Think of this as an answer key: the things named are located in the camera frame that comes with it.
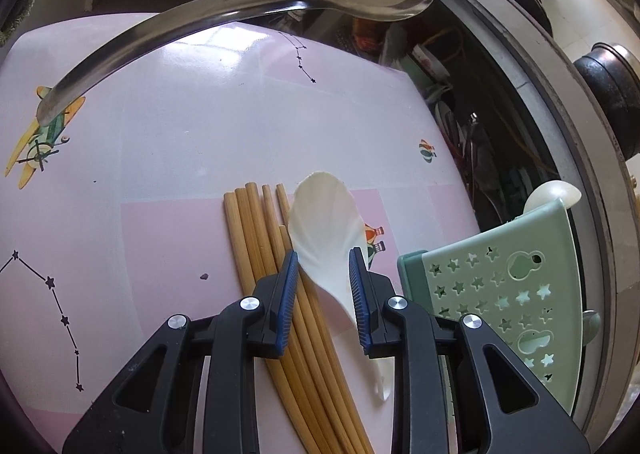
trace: bundle of chopsticks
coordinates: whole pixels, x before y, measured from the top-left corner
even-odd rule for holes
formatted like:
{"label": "bundle of chopsticks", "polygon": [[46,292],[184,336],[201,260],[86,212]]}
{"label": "bundle of chopsticks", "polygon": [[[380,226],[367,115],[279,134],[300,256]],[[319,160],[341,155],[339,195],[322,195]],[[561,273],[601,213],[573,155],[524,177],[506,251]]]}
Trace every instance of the bundle of chopsticks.
{"label": "bundle of chopsticks", "polygon": [[[280,225],[271,188],[248,183],[224,197],[226,222],[244,295],[255,283],[276,274],[291,239],[286,224],[289,200],[276,187]],[[340,367],[313,282],[301,270],[289,345],[283,358],[267,367],[300,441],[309,454],[373,454]]]}

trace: constellation print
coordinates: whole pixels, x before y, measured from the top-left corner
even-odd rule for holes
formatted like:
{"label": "constellation print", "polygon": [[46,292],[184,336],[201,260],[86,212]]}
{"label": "constellation print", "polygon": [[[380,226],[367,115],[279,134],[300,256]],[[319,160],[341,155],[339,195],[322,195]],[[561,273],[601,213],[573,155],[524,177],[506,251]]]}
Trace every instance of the constellation print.
{"label": "constellation print", "polygon": [[82,387],[82,384],[80,383],[80,352],[78,351],[78,346],[76,345],[74,336],[71,333],[69,317],[67,317],[65,313],[62,311],[62,307],[60,306],[60,301],[58,300],[58,296],[56,295],[55,279],[53,277],[49,277],[49,275],[47,275],[47,278],[45,279],[42,275],[40,275],[38,272],[33,270],[24,260],[22,260],[17,250],[14,250],[14,253],[11,254],[11,257],[9,257],[7,262],[2,266],[2,268],[0,268],[0,274],[5,268],[7,268],[9,263],[12,261],[20,261],[25,267],[27,267],[27,269],[32,274],[36,275],[37,278],[43,280],[44,284],[47,285],[47,287],[49,288],[49,291],[53,294],[53,298],[56,300],[56,305],[58,306],[58,310],[60,311],[60,316],[62,317],[60,319],[60,322],[62,322],[62,325],[66,328],[66,332],[69,333],[71,344],[74,345],[74,354],[76,355],[76,389],[79,392],[84,391],[84,387]]}
{"label": "constellation print", "polygon": [[300,70],[302,70],[302,73],[304,73],[311,82],[315,83],[316,79],[311,77],[306,72],[304,66],[302,65],[302,56],[300,55],[300,50],[306,50],[306,46],[304,44],[302,44],[302,41],[300,41],[296,36],[292,36],[291,34],[284,34],[283,32],[280,32],[280,33],[281,33],[282,37],[285,38],[287,41],[289,41],[289,43],[291,43],[293,45],[293,47],[296,49],[296,59],[298,59],[298,68],[300,68]]}

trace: silver screw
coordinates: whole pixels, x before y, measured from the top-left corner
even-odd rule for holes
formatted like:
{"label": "silver screw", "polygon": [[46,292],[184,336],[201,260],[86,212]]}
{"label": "silver screw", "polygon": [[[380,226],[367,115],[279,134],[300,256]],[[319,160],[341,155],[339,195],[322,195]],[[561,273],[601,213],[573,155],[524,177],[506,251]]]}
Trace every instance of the silver screw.
{"label": "silver screw", "polygon": [[255,297],[245,297],[240,301],[240,307],[249,311],[256,309],[258,306],[260,306],[260,300]]}
{"label": "silver screw", "polygon": [[173,315],[169,317],[169,320],[166,323],[169,325],[169,328],[172,329],[184,328],[187,324],[187,317],[184,315]]}
{"label": "silver screw", "polygon": [[393,309],[404,309],[406,308],[406,299],[396,295],[395,297],[390,297],[387,304]]}
{"label": "silver screw", "polygon": [[482,319],[480,319],[478,315],[474,315],[473,313],[465,315],[462,318],[462,322],[466,327],[471,329],[478,329],[482,325]]}

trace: metal spoon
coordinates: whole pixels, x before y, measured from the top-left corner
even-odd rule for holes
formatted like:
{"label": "metal spoon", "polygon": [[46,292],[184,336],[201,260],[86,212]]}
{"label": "metal spoon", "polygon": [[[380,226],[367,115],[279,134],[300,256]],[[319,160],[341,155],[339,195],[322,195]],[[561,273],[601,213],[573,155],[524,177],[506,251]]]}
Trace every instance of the metal spoon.
{"label": "metal spoon", "polygon": [[423,12],[433,0],[195,0],[124,31],[67,73],[38,105],[41,126],[76,98],[128,63],[205,28],[274,12],[333,9],[373,21],[399,21]]}

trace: pink and white surface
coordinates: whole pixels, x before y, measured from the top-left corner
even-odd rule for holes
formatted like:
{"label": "pink and white surface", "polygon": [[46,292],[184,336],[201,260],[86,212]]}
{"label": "pink and white surface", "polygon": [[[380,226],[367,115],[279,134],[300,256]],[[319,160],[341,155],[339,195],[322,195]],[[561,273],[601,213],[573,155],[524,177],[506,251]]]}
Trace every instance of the pink and white surface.
{"label": "pink and white surface", "polygon": [[[2,160],[33,121],[37,86],[146,17],[83,18],[21,37],[0,70]],[[293,192],[313,171],[334,174],[383,229],[371,269],[398,291],[398,254],[478,232],[405,74],[264,28],[205,30],[137,60],[86,94],[62,137],[22,189],[28,161],[0,179],[0,369],[58,451],[167,317],[213,315],[241,296],[224,192],[248,181]],[[430,163],[421,140],[434,147]],[[322,306],[374,448],[388,452],[393,404],[376,399],[364,357],[347,346],[357,340],[348,317],[326,294]],[[302,452],[261,362],[256,393],[262,452]]]}

